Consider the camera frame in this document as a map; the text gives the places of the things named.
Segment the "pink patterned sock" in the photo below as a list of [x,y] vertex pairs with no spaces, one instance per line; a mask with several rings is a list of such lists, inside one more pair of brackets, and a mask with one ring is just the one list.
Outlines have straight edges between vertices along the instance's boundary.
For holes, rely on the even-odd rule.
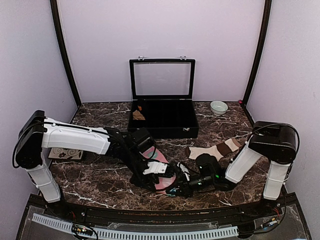
[[[148,167],[148,162],[156,161],[162,163],[168,163],[165,156],[154,146],[150,147],[148,150],[142,153],[143,157],[145,157],[145,161]],[[151,188],[155,190],[156,193],[163,194],[163,195],[172,195],[170,190],[173,188],[173,184],[176,180],[176,172],[174,171],[173,177],[161,177],[159,174],[147,174],[143,177],[148,178]]]

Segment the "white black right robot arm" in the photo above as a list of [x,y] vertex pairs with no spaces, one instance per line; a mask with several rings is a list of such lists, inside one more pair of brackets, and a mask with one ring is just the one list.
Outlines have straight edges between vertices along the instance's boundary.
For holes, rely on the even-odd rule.
[[186,171],[177,175],[177,185],[170,190],[177,196],[191,197],[194,191],[214,186],[218,191],[233,190],[245,174],[262,157],[269,160],[269,170],[263,189],[263,200],[255,205],[255,213],[266,217],[275,208],[274,201],[292,168],[300,147],[300,136],[290,124],[257,121],[252,133],[239,152],[222,168],[217,157],[208,152],[190,152],[199,174],[189,176]]

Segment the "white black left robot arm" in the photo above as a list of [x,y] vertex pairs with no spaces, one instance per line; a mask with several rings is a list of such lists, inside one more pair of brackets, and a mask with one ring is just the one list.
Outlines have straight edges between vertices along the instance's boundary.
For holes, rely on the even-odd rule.
[[112,127],[79,126],[48,118],[44,111],[37,110],[19,132],[12,165],[25,169],[46,202],[51,204],[51,210],[58,217],[67,218],[71,208],[62,200],[62,191],[46,164],[43,149],[62,148],[115,156],[131,170],[139,184],[155,191],[158,181],[155,175],[166,168],[153,158],[143,156],[143,144],[155,146],[144,129],[129,133]]

